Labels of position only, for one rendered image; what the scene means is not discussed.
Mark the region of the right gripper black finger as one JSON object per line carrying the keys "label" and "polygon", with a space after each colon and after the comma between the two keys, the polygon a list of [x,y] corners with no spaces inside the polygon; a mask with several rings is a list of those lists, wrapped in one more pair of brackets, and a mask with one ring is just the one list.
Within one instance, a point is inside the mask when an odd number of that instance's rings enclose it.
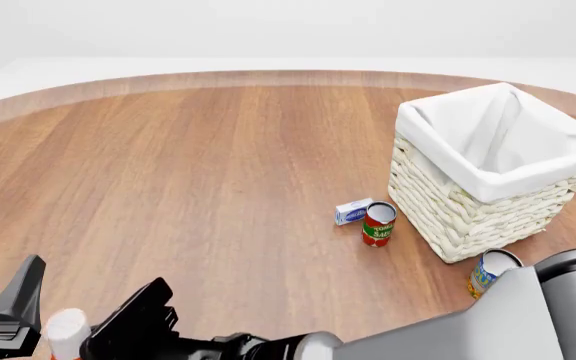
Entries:
{"label": "right gripper black finger", "polygon": [[173,292],[159,277],[141,287],[106,320],[93,327],[80,347],[82,360],[151,360],[171,334]]}

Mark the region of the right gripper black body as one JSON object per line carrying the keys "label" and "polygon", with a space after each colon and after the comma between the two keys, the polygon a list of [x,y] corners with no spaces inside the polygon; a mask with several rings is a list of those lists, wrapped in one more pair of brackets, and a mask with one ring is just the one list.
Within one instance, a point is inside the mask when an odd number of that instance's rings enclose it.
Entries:
{"label": "right gripper black body", "polygon": [[178,317],[171,306],[164,306],[146,327],[144,338],[137,342],[137,360],[218,360],[218,352],[209,341],[181,338],[173,330]]}

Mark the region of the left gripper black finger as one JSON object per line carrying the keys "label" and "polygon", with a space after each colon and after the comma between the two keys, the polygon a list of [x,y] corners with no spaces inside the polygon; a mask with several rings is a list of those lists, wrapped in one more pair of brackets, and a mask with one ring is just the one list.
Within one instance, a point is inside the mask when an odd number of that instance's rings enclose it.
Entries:
{"label": "left gripper black finger", "polygon": [[0,293],[0,324],[40,328],[40,294],[46,263],[37,254],[29,255]]}

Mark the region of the white woven basket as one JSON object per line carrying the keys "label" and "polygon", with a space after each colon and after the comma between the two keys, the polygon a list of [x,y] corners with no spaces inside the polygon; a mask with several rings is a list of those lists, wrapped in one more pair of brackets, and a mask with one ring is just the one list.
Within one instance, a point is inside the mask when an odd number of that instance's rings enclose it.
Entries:
{"label": "white woven basket", "polygon": [[544,230],[576,193],[576,176],[527,194],[483,203],[458,185],[440,188],[411,161],[395,131],[388,193],[445,263],[475,257]]}

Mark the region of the white cloth basket liner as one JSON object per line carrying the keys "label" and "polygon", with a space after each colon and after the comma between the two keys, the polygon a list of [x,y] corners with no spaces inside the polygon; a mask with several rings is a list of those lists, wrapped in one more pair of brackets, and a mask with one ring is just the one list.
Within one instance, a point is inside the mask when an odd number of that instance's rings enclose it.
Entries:
{"label": "white cloth basket liner", "polygon": [[440,188],[483,203],[576,176],[576,119],[508,83],[404,102],[395,131]]}

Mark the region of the small white blue box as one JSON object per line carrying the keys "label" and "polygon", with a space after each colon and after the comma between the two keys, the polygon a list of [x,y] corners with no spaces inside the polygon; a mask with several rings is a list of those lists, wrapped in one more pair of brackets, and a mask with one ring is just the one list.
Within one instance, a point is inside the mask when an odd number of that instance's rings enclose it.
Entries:
{"label": "small white blue box", "polygon": [[335,207],[335,224],[342,226],[354,221],[362,220],[365,217],[367,207],[373,203],[371,198],[356,200]]}

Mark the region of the red tomato sauce can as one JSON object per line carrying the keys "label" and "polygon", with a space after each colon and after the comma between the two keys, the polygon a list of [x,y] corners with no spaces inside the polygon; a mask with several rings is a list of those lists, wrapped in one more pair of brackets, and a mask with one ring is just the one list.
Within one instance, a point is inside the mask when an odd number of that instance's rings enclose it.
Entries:
{"label": "red tomato sauce can", "polygon": [[374,248],[387,245],[391,239],[396,218],[397,210],[392,204],[383,201],[371,203],[366,208],[362,225],[363,242]]}

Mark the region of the blue yellow food can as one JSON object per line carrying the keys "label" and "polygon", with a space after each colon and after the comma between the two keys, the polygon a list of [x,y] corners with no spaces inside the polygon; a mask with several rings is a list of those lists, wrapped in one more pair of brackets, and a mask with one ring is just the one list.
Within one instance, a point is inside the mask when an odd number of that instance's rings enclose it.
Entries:
{"label": "blue yellow food can", "polygon": [[509,251],[493,248],[485,251],[468,278],[468,291],[479,299],[494,282],[511,269],[523,266],[521,260]]}

